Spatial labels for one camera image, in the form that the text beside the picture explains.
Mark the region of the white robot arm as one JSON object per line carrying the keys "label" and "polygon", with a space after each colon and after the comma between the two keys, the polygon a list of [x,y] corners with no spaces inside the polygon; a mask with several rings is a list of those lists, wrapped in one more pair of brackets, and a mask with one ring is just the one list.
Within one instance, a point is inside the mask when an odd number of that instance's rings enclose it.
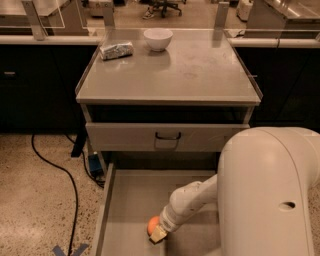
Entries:
{"label": "white robot arm", "polygon": [[250,128],[225,144],[215,175],[171,194],[147,232],[157,243],[215,203],[222,256],[315,256],[308,191],[319,179],[319,133]]}

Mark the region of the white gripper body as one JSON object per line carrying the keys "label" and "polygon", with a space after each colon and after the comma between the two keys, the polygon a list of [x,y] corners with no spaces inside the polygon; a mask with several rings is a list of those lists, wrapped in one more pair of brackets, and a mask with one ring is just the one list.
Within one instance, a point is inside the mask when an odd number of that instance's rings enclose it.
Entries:
{"label": "white gripper body", "polygon": [[160,226],[167,232],[175,232],[182,225],[182,217],[167,205],[160,213]]}

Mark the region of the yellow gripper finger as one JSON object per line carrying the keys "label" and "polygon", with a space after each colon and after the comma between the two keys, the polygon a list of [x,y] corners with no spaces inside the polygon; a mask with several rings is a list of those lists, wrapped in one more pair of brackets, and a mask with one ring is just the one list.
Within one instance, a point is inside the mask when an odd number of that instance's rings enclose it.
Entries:
{"label": "yellow gripper finger", "polygon": [[149,231],[150,240],[153,243],[160,242],[168,234],[168,232],[165,229],[163,229],[160,225],[156,225],[156,226],[154,226],[152,228],[149,228],[148,231]]}

